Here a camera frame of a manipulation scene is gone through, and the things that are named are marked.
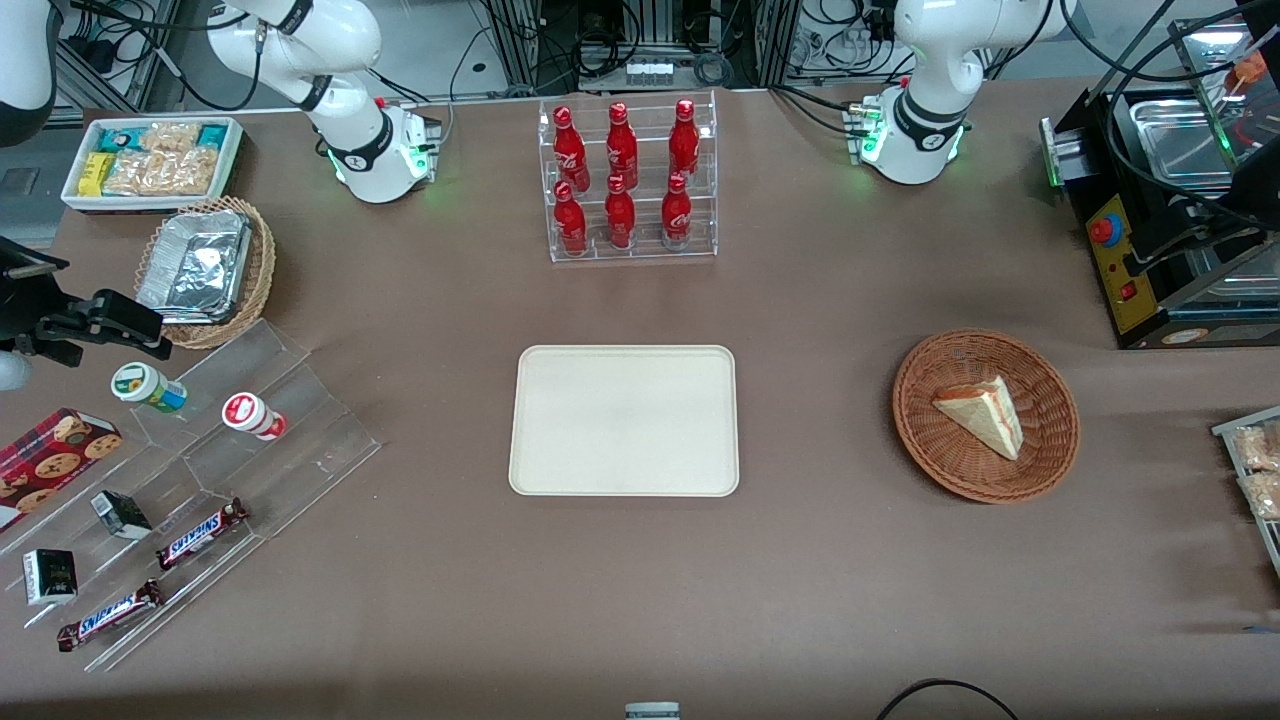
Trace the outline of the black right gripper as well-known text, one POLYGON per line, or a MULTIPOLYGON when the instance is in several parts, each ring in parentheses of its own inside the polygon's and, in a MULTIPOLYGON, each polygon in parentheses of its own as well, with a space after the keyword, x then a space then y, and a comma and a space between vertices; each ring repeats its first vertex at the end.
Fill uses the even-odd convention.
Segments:
POLYGON ((88 338, 160 361, 169 360, 173 351, 172 341, 163 336, 163 316, 114 290, 100 290, 91 300, 61 291, 3 291, 1 350, 78 368, 83 348, 76 341, 88 338))

